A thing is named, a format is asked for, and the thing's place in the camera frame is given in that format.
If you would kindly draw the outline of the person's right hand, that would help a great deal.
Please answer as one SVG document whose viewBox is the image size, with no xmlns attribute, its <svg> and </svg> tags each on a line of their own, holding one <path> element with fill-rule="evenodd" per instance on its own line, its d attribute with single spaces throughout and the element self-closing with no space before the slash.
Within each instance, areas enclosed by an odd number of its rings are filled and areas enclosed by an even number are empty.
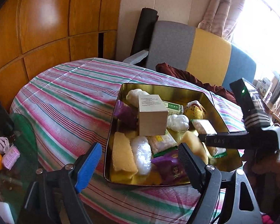
<svg viewBox="0 0 280 224">
<path fill-rule="evenodd" d="M 266 194 L 267 191 L 259 182 L 260 175 L 273 174 L 275 176 L 273 190 L 280 194 L 280 150 L 276 153 L 264 157 L 258 163 L 252 160 L 254 154 L 250 150 L 245 150 L 241 160 L 245 162 L 243 169 L 247 175 L 250 185 L 258 203 L 261 203 L 263 198 L 261 194 Z"/>
</svg>

